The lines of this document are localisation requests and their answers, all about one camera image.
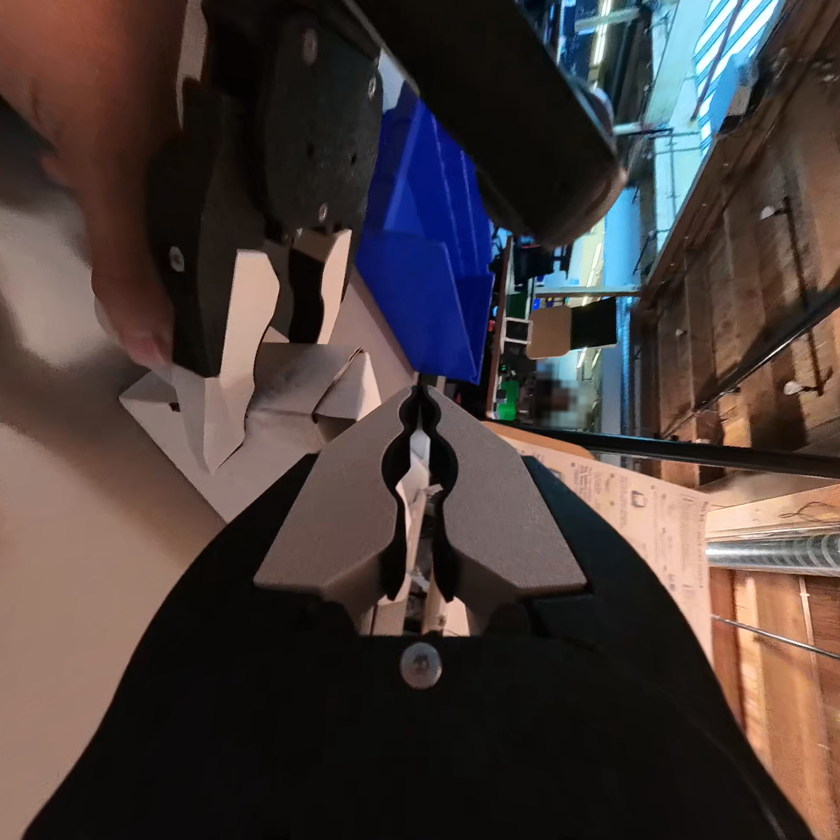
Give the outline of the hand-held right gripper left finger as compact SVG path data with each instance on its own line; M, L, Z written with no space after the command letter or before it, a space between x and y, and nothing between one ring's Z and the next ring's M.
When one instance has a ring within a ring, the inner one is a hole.
M404 389L320 452L255 574L258 588L337 603L371 631L376 605L394 600L405 579L403 483L418 397Z

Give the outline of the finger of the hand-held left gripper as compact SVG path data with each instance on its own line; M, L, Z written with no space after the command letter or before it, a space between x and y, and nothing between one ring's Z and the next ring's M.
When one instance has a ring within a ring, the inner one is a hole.
M349 282L351 244L349 230L304 230L286 243L266 241L280 287L269 325L289 343L330 341Z
M214 473L245 441L245 417L256 389L256 357L278 295L279 281L268 255L240 249L234 263L220 372L202 377L172 366L172 385L187 444L208 473Z

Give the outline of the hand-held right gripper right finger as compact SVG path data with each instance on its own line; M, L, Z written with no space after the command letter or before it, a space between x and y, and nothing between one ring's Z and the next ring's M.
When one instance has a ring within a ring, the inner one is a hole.
M441 486L434 578L474 634L502 607L580 595L586 577L517 450L434 388L425 389L430 478Z

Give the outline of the blue plastic bin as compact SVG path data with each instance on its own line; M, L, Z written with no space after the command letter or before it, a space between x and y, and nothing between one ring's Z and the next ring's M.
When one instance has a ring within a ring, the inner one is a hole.
M495 283L476 167L407 84L383 115L355 266L414 370L477 385Z

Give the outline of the white cardboard mailer box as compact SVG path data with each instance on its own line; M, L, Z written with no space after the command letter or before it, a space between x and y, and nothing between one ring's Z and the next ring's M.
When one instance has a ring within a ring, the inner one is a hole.
M264 343L251 380L148 373L123 408L225 522L382 404L361 346Z

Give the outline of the person's left hand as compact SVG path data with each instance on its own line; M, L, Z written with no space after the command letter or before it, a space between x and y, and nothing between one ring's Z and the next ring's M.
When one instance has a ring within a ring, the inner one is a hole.
M115 340L148 369L172 362L173 313L146 227L146 173L179 130L187 2L1 4L2 98L49 144L76 198L91 288Z

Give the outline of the printed instruction sheet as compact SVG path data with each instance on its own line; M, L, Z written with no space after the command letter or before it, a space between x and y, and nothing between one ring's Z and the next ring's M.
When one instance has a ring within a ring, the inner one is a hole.
M696 490L599 459L550 470L647 562L712 662L708 499Z

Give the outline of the wooden background stand board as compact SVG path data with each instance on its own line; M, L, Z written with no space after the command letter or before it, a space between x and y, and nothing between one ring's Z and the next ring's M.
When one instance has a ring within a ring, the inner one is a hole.
M526 348L529 359L555 359L571 350L572 312L566 306L540 308L531 312Z

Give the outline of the black monitor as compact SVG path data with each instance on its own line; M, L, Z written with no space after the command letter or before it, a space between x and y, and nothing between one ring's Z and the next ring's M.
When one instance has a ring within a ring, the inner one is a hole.
M586 350L615 346L617 343L617 298L605 297L572 308L570 349Z

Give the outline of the black metal pole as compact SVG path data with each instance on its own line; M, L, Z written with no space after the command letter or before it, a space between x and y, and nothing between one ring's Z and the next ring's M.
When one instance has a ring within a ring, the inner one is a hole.
M525 427L519 423L504 424L563 440L602 455L672 461L756 473L805 476L826 480L839 479L839 457L834 455L789 453L671 439Z

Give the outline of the silver ventilation duct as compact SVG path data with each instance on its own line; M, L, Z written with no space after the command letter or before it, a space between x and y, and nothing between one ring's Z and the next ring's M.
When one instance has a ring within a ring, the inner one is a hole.
M742 572L839 576L838 532L785 532L709 541L710 567Z

